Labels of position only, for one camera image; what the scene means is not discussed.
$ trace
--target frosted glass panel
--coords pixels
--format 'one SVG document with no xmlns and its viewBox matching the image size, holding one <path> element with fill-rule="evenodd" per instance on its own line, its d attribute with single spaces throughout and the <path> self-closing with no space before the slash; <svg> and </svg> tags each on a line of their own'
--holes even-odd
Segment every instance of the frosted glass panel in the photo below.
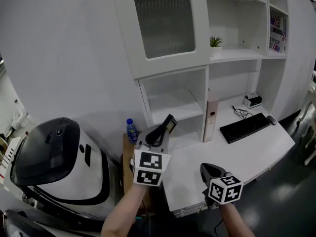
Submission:
<svg viewBox="0 0 316 237">
<path fill-rule="evenodd" d="M 195 50 L 190 0 L 135 0 L 147 58 Z"/>
</svg>

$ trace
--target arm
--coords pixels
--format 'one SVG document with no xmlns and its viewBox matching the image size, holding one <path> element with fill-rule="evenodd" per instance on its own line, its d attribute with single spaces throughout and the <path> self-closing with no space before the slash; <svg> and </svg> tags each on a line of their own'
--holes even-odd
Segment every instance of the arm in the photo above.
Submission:
<svg viewBox="0 0 316 237">
<path fill-rule="evenodd" d="M 131 228 L 147 186 L 133 184 L 105 220 L 101 237 L 124 237 Z"/>
<path fill-rule="evenodd" d="M 254 237 L 253 232 L 246 226 L 240 214 L 232 203 L 219 206 L 225 226 L 230 237 Z"/>
</svg>

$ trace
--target blue water bottle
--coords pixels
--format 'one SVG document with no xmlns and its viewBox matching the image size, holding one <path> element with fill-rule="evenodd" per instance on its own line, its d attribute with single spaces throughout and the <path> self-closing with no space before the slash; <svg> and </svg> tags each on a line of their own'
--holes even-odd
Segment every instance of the blue water bottle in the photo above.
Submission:
<svg viewBox="0 0 316 237">
<path fill-rule="evenodd" d="M 131 143 L 136 143 L 137 137 L 138 137 L 138 132 L 137 132 L 136 126 L 133 123 L 133 120 L 131 118 L 129 118 L 126 121 L 126 123 L 127 123 L 126 130 L 127 130 L 127 135 L 128 135 L 129 141 Z"/>
</svg>

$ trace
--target small succulent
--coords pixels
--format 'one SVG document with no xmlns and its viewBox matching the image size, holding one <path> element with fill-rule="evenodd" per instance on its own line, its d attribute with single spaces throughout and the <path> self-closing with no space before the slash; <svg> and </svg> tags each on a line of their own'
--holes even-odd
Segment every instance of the small succulent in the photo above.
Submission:
<svg viewBox="0 0 316 237">
<path fill-rule="evenodd" d="M 214 36 L 209 38 L 209 45 L 211 47 L 219 47 L 219 44 L 223 43 L 220 37 L 215 38 Z"/>
</svg>

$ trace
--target computer mouse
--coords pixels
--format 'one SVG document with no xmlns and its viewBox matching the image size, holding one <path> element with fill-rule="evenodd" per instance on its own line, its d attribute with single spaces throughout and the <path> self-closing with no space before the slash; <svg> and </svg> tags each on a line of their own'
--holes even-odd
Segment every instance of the computer mouse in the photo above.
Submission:
<svg viewBox="0 0 316 237">
<path fill-rule="evenodd" d="M 267 119 L 268 119 L 268 121 L 270 121 L 271 124 L 277 124 L 277 121 L 271 115 L 267 116 Z"/>
</svg>

